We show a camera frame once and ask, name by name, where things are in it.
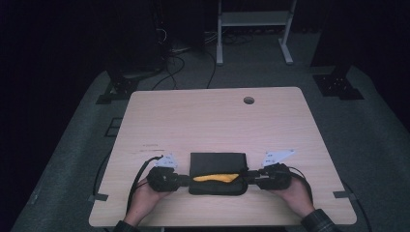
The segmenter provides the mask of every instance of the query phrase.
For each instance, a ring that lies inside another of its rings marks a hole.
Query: person's wrist
[[[306,216],[310,215],[312,212],[314,212],[316,209],[314,209],[313,206],[308,206],[303,209],[301,209],[297,214],[301,218],[305,218]]]
[[[133,227],[136,227],[139,224],[139,222],[141,222],[145,217],[146,215],[142,215],[139,213],[128,213],[124,218],[124,222],[129,225],[132,225]]]

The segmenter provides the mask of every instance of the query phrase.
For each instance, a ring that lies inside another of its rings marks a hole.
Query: floor
[[[285,64],[278,46],[280,35],[253,36],[249,43],[226,45],[223,66],[215,66],[216,46],[170,58],[167,72],[140,81],[139,91],[297,86],[302,89],[341,180],[358,200],[352,205],[358,221],[341,225],[343,231],[407,231],[410,227],[410,136],[375,90],[371,79],[355,67],[347,78],[364,100],[342,101],[323,97],[314,74],[332,67],[311,68],[320,34],[292,33],[288,46],[294,64]],[[175,49],[184,48],[176,44]],[[70,124],[44,170],[13,231],[104,231],[88,223],[90,196],[103,175],[104,158],[115,137],[106,136],[113,118],[121,118],[127,101],[96,104],[109,83],[102,72],[84,95]],[[300,226],[287,230],[304,231]]]

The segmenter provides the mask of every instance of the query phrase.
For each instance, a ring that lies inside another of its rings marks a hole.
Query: black tape
[[[88,197],[88,201],[91,201],[91,202],[94,202],[96,200],[106,201],[107,199],[108,199],[108,195],[99,194],[99,193],[97,193],[97,195],[90,195],[90,197]]]
[[[334,196],[335,198],[349,198],[349,200],[352,200],[352,201],[358,199],[355,194],[347,192],[347,191],[334,191]]]

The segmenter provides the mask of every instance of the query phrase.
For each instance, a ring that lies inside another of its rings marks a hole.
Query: white label
[[[163,156],[161,159],[159,159],[155,163],[155,166],[176,168],[178,166],[178,163],[174,159],[174,156],[172,155],[172,153],[170,153],[168,155]]]
[[[283,150],[278,152],[266,152],[265,159],[262,162],[262,166],[269,166],[278,163],[295,154],[295,150]]]

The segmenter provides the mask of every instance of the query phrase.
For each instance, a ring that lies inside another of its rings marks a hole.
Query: hole in table
[[[244,103],[246,104],[253,104],[255,102],[255,99],[253,97],[245,97],[244,98]]]

